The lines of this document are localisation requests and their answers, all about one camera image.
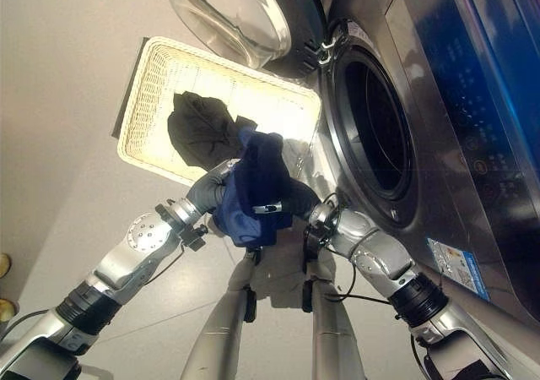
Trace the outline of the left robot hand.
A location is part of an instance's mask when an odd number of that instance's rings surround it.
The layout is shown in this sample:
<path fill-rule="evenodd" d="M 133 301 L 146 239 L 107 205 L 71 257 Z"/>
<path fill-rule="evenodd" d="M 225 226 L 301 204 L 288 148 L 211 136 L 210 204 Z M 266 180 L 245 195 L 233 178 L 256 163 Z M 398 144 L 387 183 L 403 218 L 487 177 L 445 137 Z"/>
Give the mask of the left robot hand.
<path fill-rule="evenodd" d="M 206 214 L 222 203 L 228 176 L 239 161 L 238 158 L 224 160 L 199 178 L 189 189 L 186 198 L 200 214 Z"/>

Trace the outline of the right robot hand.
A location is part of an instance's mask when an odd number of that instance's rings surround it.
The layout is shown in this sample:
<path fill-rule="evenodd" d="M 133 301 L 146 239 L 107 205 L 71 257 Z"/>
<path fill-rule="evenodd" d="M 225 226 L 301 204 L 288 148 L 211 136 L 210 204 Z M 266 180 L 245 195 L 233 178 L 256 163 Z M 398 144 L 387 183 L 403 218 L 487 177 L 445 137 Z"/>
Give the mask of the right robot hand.
<path fill-rule="evenodd" d="M 314 208 L 321 202 L 317 194 L 303 182 L 290 180 L 289 194 L 274 204 L 252 206 L 255 214 L 291 214 L 307 221 Z"/>

